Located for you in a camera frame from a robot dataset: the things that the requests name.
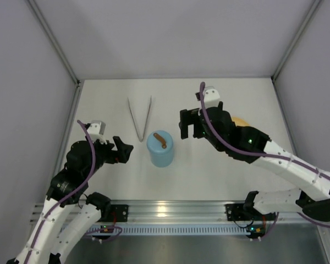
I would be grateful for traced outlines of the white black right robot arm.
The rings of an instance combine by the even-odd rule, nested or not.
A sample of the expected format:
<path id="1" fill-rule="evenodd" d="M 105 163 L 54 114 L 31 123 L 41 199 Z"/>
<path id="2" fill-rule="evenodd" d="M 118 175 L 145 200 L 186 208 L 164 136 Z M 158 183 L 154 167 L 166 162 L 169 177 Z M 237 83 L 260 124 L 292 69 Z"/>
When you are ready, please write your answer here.
<path id="1" fill-rule="evenodd" d="M 297 212 L 310 219 L 330 222 L 330 172 L 318 169 L 285 151 L 271 138 L 251 126 L 239 126 L 223 110 L 223 103 L 207 109 L 208 120 L 199 108 L 180 111 L 180 134 L 205 138 L 219 152 L 253 166 L 264 168 L 294 185 L 286 191 L 251 191 L 243 210 L 251 215 Z"/>

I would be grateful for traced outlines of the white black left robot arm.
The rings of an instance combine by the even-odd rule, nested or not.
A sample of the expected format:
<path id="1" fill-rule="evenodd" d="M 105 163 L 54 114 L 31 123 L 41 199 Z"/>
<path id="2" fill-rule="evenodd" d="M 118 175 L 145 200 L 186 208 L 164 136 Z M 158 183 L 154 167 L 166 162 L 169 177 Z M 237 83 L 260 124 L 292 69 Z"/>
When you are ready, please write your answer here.
<path id="1" fill-rule="evenodd" d="M 104 164 L 125 164 L 133 145 L 113 137 L 86 136 L 72 144 L 63 169 L 55 175 L 48 188 L 40 217 L 22 251 L 8 263 L 62 263 L 77 242 L 93 224 L 108 218 L 111 200 L 99 192 L 87 196 L 78 215 L 68 224 L 65 221 L 89 187 L 89 179 Z"/>

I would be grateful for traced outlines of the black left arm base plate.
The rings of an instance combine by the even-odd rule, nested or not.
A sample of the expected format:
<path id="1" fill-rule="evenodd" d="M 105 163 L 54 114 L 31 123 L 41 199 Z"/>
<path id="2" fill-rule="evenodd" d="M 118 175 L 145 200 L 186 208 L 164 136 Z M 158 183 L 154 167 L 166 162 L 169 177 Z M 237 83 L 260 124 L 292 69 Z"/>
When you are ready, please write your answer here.
<path id="1" fill-rule="evenodd" d="M 118 223 L 127 222 L 129 214 L 129 205 L 118 204 L 110 205 L 105 212 L 102 212 L 100 222 Z"/>

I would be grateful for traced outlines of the light blue round lid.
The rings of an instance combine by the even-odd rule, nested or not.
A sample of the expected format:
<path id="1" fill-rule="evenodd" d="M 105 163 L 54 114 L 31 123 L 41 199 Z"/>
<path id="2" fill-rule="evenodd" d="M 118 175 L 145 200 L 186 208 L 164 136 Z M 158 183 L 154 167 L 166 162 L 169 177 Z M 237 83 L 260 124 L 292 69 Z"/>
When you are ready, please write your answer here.
<path id="1" fill-rule="evenodd" d="M 152 155 L 167 155 L 174 146 L 170 133 L 164 130 L 151 132 L 147 138 L 147 148 Z"/>

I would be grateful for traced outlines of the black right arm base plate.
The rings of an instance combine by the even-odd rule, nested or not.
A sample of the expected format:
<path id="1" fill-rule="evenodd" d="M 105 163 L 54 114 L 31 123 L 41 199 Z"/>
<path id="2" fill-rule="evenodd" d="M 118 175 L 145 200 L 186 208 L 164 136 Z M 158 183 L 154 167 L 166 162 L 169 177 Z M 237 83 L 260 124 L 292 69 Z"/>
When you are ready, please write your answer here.
<path id="1" fill-rule="evenodd" d="M 228 203 L 225 205 L 228 221 L 260 221 L 263 217 L 267 221 L 273 221 L 276 213 L 261 214 L 256 209 L 246 207 L 243 203 Z"/>

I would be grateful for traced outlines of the light blue cylindrical container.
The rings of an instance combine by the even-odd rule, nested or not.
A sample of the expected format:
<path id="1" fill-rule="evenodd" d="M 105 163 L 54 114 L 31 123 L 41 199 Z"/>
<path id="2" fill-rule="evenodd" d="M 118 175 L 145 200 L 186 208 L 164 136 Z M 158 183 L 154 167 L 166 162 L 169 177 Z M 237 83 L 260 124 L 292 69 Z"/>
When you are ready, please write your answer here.
<path id="1" fill-rule="evenodd" d="M 169 166 L 173 161 L 174 153 L 173 150 L 168 152 L 150 152 L 150 159 L 154 166 L 164 168 Z"/>

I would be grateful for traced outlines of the metal serving tongs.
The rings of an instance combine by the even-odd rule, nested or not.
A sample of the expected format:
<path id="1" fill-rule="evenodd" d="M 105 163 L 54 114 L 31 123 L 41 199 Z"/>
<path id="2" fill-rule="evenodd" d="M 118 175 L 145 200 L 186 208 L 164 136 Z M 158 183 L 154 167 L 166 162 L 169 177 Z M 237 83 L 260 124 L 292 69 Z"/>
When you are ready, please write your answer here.
<path id="1" fill-rule="evenodd" d="M 127 98 L 128 111 L 139 142 L 143 142 L 146 137 L 152 108 L 152 96 L 145 103 L 146 108 L 142 109 L 136 106 L 131 98 Z"/>

